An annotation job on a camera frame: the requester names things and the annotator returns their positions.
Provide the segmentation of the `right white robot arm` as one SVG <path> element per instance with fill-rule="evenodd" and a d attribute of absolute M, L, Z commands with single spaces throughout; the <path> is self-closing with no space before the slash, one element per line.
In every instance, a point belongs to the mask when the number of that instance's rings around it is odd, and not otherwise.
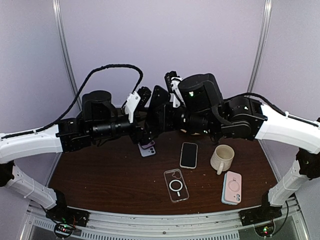
<path fill-rule="evenodd" d="M 256 210 L 259 220 L 268 220 L 307 180 L 320 176 L 320 123 L 283 111 L 260 94 L 245 92 L 223 98 L 211 73 L 181 78 L 166 73 L 166 94 L 157 111 L 161 131 L 184 130 L 222 138 L 269 140 L 298 147 L 289 172 L 267 191 L 265 203 Z"/>

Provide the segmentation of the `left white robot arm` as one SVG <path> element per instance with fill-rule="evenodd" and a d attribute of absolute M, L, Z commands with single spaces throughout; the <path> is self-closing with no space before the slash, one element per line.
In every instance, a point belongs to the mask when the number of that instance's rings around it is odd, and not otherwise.
<path fill-rule="evenodd" d="M 71 153 L 92 145 L 130 136 L 134 143 L 147 144 L 150 138 L 135 118 L 151 97 L 142 87 L 131 93 L 124 105 L 124 113 L 112 104 L 108 91 L 96 90 L 83 95 L 82 111 L 76 118 L 58 120 L 48 128 L 33 129 L 0 135 L 0 185 L 40 204 L 61 222 L 72 218 L 65 195 L 48 188 L 26 175 L 14 163 L 16 159 L 48 153 Z"/>

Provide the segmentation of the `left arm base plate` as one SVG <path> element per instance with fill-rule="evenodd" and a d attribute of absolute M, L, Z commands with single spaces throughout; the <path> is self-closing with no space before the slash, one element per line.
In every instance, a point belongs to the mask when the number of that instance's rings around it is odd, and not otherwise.
<path fill-rule="evenodd" d="M 47 218 L 50 218 L 58 223 L 69 224 L 76 227 L 86 227 L 89 220 L 89 215 L 90 213 L 88 211 L 69 207 L 66 211 L 46 211 Z"/>

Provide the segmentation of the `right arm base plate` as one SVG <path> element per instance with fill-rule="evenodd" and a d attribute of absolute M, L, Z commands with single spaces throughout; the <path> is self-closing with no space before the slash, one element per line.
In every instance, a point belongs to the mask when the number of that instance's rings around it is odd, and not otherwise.
<path fill-rule="evenodd" d="M 239 211 L 239 217 L 243 226 L 267 222 L 282 216 L 281 206 L 271 206 L 264 203 L 261 206 Z"/>

